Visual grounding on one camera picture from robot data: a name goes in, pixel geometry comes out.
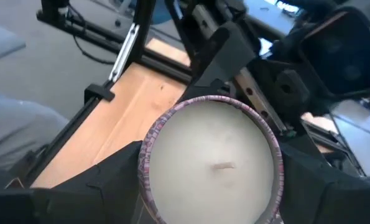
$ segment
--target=black plastic part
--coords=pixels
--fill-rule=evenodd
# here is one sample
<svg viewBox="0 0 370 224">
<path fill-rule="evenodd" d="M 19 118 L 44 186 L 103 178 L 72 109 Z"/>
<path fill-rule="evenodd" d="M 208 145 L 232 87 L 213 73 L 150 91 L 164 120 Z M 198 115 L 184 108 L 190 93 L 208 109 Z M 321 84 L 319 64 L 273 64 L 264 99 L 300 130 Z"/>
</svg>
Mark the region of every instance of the black plastic part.
<svg viewBox="0 0 370 224">
<path fill-rule="evenodd" d="M 357 158 L 354 156 L 352 151 L 346 147 L 346 144 L 344 143 L 340 134 L 327 131 L 323 128 L 315 126 L 312 123 L 309 123 L 308 121 L 304 121 L 303 123 L 307 127 L 308 134 L 317 144 L 327 147 L 332 151 L 344 154 L 346 158 L 349 159 L 350 163 L 352 163 L 358 174 L 365 176 L 365 173 L 363 172 Z"/>
<path fill-rule="evenodd" d="M 84 90 L 84 103 L 88 102 L 92 97 L 110 102 L 114 99 L 115 94 L 103 86 L 92 83 Z"/>
<path fill-rule="evenodd" d="M 193 61 L 195 54 L 205 41 L 197 22 L 192 17 L 192 12 L 197 1 L 191 1 L 185 9 L 185 12 L 179 11 L 177 7 L 175 7 L 175 2 L 176 0 L 165 0 L 165 5 L 177 28 L 190 61 Z"/>
<path fill-rule="evenodd" d="M 258 55 L 244 38 L 240 27 L 233 22 L 226 22 L 208 39 L 206 46 L 192 62 L 196 79 L 194 85 L 209 86 L 215 79 L 229 81 L 256 57 Z"/>
<path fill-rule="evenodd" d="M 238 26 L 240 26 L 241 30 L 244 32 L 246 40 L 250 43 L 252 50 L 256 55 L 259 55 L 259 52 L 262 49 L 261 41 L 259 40 L 260 36 L 256 32 L 252 19 L 248 16 L 244 16 L 236 21 Z"/>
<path fill-rule="evenodd" d="M 140 147 L 132 142 L 53 189 L 0 189 L 0 223 L 130 223 Z"/>
<path fill-rule="evenodd" d="M 45 17 L 51 21 L 58 21 L 60 13 L 58 11 L 61 7 L 67 7 L 69 0 L 41 0 L 42 9 L 46 12 Z"/>
<path fill-rule="evenodd" d="M 206 96 L 206 95 L 227 96 L 225 94 L 222 94 L 222 92 L 220 91 L 220 89 L 224 87 L 225 87 L 225 84 L 219 79 L 212 81 L 208 86 L 195 86 L 195 85 L 190 84 L 189 86 L 187 86 L 185 92 L 180 97 L 178 102 L 182 102 L 185 100 L 192 99 L 194 97 Z"/>
<path fill-rule="evenodd" d="M 129 53 L 128 61 L 134 62 L 141 59 L 145 51 L 145 43 L 149 27 L 152 22 L 156 0 L 137 1 L 134 15 L 134 23 L 139 25 L 138 35 L 134 41 L 134 46 Z"/>
<path fill-rule="evenodd" d="M 232 13 L 234 20 L 245 16 L 245 14 L 247 13 L 247 7 L 242 1 L 224 0 L 224 2 L 226 3 L 229 11 Z"/>
<path fill-rule="evenodd" d="M 295 70 L 281 71 L 275 79 L 274 86 L 275 98 L 282 102 L 285 111 L 304 105 L 310 99 L 309 89 Z"/>
<path fill-rule="evenodd" d="M 285 185 L 284 223 L 370 223 L 370 182 L 281 144 Z"/>
<path fill-rule="evenodd" d="M 331 15 L 301 41 L 299 48 L 300 56 L 317 76 L 321 96 L 370 95 L 370 23 L 358 11 L 344 8 Z"/>
<path fill-rule="evenodd" d="M 302 154 L 305 154 L 313 159 L 320 162 L 326 162 L 321 152 L 317 149 L 313 139 L 308 135 L 306 130 L 301 130 L 301 127 L 297 128 L 297 136 L 294 138 L 287 138 L 285 136 L 277 136 L 277 140 L 282 144 L 288 145 L 297 149 Z"/>
</svg>

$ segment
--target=wooden surface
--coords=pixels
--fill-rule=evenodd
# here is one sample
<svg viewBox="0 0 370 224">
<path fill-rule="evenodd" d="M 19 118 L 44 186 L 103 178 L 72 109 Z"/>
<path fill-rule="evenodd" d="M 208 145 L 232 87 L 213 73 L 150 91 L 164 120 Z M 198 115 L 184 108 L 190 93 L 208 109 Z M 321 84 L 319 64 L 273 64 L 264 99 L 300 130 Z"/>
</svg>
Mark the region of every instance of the wooden surface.
<svg viewBox="0 0 370 224">
<path fill-rule="evenodd" d="M 189 64 L 186 53 L 159 40 L 151 40 L 147 47 Z M 152 123 L 174 105 L 184 90 L 181 83 L 138 64 L 130 65 L 111 88 L 114 100 L 97 105 L 32 187 L 54 187 L 130 142 L 142 140 Z"/>
</svg>

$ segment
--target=candle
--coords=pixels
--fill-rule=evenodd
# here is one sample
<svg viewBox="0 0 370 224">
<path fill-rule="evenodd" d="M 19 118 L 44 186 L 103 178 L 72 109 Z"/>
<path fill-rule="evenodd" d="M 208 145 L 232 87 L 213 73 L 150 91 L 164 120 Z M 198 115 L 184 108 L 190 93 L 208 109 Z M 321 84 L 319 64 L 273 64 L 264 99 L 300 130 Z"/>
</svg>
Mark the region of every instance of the candle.
<svg viewBox="0 0 370 224">
<path fill-rule="evenodd" d="M 266 135 L 240 109 L 192 103 L 151 147 L 149 210 L 167 224 L 265 223 L 276 200 L 274 167 Z"/>
</svg>

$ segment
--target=machine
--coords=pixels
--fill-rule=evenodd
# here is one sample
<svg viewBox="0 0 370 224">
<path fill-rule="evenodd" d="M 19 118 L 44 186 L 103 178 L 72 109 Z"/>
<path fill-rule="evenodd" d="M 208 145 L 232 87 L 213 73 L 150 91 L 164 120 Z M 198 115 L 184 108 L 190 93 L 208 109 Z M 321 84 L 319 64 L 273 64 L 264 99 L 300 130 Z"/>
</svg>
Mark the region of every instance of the machine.
<svg viewBox="0 0 370 224">
<path fill-rule="evenodd" d="M 14 177 L 22 184 L 34 181 L 99 101 L 114 97 L 109 88 L 136 62 L 186 83 L 180 101 L 234 90 L 237 99 L 268 122 L 284 160 L 284 223 L 370 223 L 370 178 L 346 145 L 300 119 L 307 111 L 328 113 L 343 99 L 370 96 L 370 0 L 283 1 L 303 9 L 288 34 L 249 17 L 242 1 L 165 0 L 190 68 L 144 48 L 155 0 L 137 1 L 125 39 L 86 21 L 69 0 L 41 2 L 40 21 L 118 57 L 106 62 L 83 51 L 93 60 L 113 64 L 109 80 L 87 88 L 84 108 L 65 130 L 40 154 L 21 163 L 25 172 Z M 262 56 L 260 37 L 273 42 Z M 337 159 L 325 158 L 315 142 L 334 150 Z M 138 194 L 140 145 L 131 143 L 53 189 L 0 190 L 0 223 L 130 223 Z M 333 162 L 337 160 L 350 161 L 354 169 L 341 170 Z"/>
</svg>

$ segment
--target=black metal frame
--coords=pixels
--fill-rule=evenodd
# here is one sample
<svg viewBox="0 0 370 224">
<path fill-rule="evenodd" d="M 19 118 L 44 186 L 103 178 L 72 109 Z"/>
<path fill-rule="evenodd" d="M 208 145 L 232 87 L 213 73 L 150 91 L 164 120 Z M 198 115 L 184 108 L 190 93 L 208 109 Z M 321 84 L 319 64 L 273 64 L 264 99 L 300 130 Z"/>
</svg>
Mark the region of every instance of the black metal frame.
<svg viewBox="0 0 370 224">
<path fill-rule="evenodd" d="M 323 154 L 325 158 L 331 162 L 328 158 L 333 157 L 332 155 L 338 155 L 335 156 L 337 160 L 349 160 L 350 163 L 353 165 L 354 170 L 352 170 L 353 174 L 365 176 L 366 174 L 362 170 L 357 158 L 354 156 L 352 151 L 347 147 L 347 145 L 343 142 L 343 139 L 340 134 L 335 134 L 331 131 L 327 131 L 321 127 L 318 127 L 312 123 L 309 123 L 308 121 L 303 121 L 304 126 L 306 127 L 308 135 L 313 139 L 313 141 L 321 145 L 329 150 L 331 152 L 327 152 Z"/>
<path fill-rule="evenodd" d="M 127 69 L 127 67 L 132 63 L 138 63 L 187 85 L 192 79 L 192 73 L 189 67 L 186 67 L 177 61 L 174 61 L 145 47 L 145 41 L 150 27 L 154 4 L 155 0 L 137 2 L 134 23 L 139 24 L 141 28 L 139 29 L 139 34 L 126 62 L 125 68 Z M 45 16 L 45 10 L 48 11 L 55 9 L 43 8 L 37 13 L 38 20 L 64 32 L 75 35 L 112 53 L 118 54 L 120 51 L 124 39 L 114 32 L 104 29 L 89 21 L 86 21 L 86 32 L 83 32 L 84 24 L 78 16 L 68 18 L 60 17 L 59 20 L 56 20 L 51 19 L 50 16 Z M 103 87 L 110 89 L 113 85 L 113 82 L 106 81 L 103 84 Z M 93 109 L 96 108 L 100 101 L 101 99 L 92 97 L 90 100 L 85 102 L 84 106 L 60 131 L 57 137 L 50 143 L 49 147 L 40 155 L 39 158 L 37 158 L 36 163 L 23 180 L 24 185 L 30 186 L 33 183 L 38 175 L 40 175 L 41 172 L 46 168 L 49 162 L 56 156 L 59 150 L 71 138 L 72 134 L 74 134 L 78 127 L 80 127 L 82 122 L 84 122 Z"/>
</svg>

